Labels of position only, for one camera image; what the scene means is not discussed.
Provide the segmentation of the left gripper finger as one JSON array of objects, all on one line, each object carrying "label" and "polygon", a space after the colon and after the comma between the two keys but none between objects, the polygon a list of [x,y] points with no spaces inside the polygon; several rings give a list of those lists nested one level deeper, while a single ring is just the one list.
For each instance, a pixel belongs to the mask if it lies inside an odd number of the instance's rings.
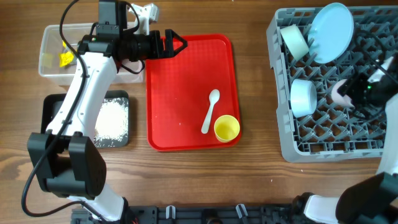
[{"label": "left gripper finger", "polygon": [[170,29],[170,34],[171,34],[171,38],[172,41],[177,40],[179,42],[182,43],[182,45],[178,48],[178,50],[184,50],[185,48],[188,47],[188,42],[182,38],[181,36],[179,36],[175,31],[173,31],[172,29]]},{"label": "left gripper finger", "polygon": [[179,48],[173,51],[173,57],[177,56],[182,50],[184,50],[186,46],[180,46]]}]

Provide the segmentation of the pink cup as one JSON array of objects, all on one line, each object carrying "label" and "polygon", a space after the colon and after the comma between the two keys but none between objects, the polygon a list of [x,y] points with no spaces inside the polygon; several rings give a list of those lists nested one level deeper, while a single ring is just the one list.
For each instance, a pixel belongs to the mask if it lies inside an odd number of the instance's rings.
[{"label": "pink cup", "polygon": [[354,105],[352,104],[352,99],[348,95],[341,95],[340,93],[338,93],[339,87],[345,84],[346,81],[347,79],[342,79],[333,85],[331,91],[331,99],[333,100],[334,103],[342,107],[354,108]]}]

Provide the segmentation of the blue bowl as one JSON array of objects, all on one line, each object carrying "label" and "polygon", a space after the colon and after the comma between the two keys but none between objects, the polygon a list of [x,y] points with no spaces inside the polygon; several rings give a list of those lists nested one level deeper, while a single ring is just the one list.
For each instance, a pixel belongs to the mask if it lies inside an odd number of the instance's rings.
[{"label": "blue bowl", "polygon": [[308,80],[294,80],[290,89],[290,104],[296,118],[313,114],[317,108],[315,85]]}]

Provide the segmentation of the light blue plate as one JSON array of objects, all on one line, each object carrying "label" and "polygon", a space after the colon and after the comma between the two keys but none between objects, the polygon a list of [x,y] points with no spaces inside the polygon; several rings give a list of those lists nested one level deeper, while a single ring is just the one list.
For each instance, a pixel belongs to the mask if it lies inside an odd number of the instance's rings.
[{"label": "light blue plate", "polygon": [[334,2],[322,8],[310,25],[307,37],[310,55],[316,63],[329,63],[348,48],[354,32],[354,20],[349,9]]}]

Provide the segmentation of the green bowl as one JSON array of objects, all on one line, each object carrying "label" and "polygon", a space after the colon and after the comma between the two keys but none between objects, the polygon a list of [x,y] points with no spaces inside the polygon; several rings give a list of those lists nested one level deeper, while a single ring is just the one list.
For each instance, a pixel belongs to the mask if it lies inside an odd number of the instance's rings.
[{"label": "green bowl", "polygon": [[309,53],[307,42],[295,24],[282,28],[280,34],[295,60],[300,60]]}]

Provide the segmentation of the white rice pile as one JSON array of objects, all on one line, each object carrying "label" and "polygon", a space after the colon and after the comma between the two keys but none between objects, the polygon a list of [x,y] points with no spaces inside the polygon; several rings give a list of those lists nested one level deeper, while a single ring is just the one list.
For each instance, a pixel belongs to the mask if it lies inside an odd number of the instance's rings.
[{"label": "white rice pile", "polygon": [[96,147],[119,147],[128,140],[129,102],[127,98],[106,98],[95,126]]}]

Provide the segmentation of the yellow cup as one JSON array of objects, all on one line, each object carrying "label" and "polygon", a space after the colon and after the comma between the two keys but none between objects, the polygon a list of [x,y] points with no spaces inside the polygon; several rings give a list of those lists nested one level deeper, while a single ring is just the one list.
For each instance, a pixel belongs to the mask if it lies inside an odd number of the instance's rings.
[{"label": "yellow cup", "polygon": [[239,135],[240,123],[234,116],[220,116],[214,123],[214,132],[220,142],[230,142]]}]

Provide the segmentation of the yellow silver wrapper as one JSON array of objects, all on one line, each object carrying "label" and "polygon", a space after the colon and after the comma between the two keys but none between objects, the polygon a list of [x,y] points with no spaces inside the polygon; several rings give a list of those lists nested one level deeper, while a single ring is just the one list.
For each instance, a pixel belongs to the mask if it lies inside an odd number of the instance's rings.
[{"label": "yellow silver wrapper", "polygon": [[62,52],[59,53],[59,67],[66,67],[69,65],[76,64],[76,58],[74,53],[67,47],[65,42],[62,42]]}]

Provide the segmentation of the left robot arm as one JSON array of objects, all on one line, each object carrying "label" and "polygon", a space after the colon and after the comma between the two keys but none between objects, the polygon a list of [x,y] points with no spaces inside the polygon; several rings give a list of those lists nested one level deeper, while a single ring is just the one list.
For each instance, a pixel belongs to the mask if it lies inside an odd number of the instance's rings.
[{"label": "left robot arm", "polygon": [[100,1],[98,20],[71,51],[77,59],[74,78],[53,120],[32,133],[27,149],[31,179],[44,192],[85,207],[101,223],[137,223],[127,200],[106,183],[106,163],[93,142],[106,92],[124,61],[144,62],[176,56],[178,35],[149,30],[158,20],[153,4]]}]

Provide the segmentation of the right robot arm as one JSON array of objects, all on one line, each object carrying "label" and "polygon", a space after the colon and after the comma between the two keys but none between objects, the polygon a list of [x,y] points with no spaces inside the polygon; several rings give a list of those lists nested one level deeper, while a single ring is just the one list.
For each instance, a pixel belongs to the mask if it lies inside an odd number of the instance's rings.
[{"label": "right robot arm", "polygon": [[377,66],[370,76],[360,74],[334,85],[332,100],[341,106],[365,110],[380,108],[386,115],[386,136],[376,175],[339,197],[306,192],[295,197],[294,223],[397,223],[397,55]]}]

